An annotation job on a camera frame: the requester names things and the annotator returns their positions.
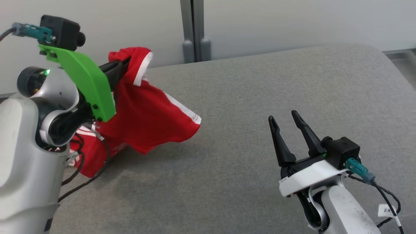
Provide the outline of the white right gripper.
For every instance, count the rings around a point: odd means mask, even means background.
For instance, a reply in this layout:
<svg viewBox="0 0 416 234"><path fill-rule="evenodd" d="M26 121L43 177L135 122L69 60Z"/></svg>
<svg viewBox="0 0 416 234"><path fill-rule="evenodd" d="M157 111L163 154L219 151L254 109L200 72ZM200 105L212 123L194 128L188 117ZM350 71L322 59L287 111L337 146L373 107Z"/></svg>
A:
<svg viewBox="0 0 416 234"><path fill-rule="evenodd" d="M314 158L305 158L296 162L297 159L288 149L274 117L268 117L276 157L281 167L279 191L283 197L325 182L347 171L344 167L341 169L334 167L325 159L326 150L321 146L318 136L296 110L292 110L291 114L297 128L303 134L309 149L309 156Z"/></svg>

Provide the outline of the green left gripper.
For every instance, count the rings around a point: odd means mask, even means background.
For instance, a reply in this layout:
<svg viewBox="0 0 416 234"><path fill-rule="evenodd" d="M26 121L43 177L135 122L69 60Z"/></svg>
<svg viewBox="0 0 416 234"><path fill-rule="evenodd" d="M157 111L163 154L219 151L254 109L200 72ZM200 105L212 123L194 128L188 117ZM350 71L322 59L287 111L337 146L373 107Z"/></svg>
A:
<svg viewBox="0 0 416 234"><path fill-rule="evenodd" d="M83 53L42 44L38 46L40 51L46 52L48 61L60 64L91 105L96 119L107 122L116 114L112 91L126 74L131 58L107 62L98 67Z"/></svg>

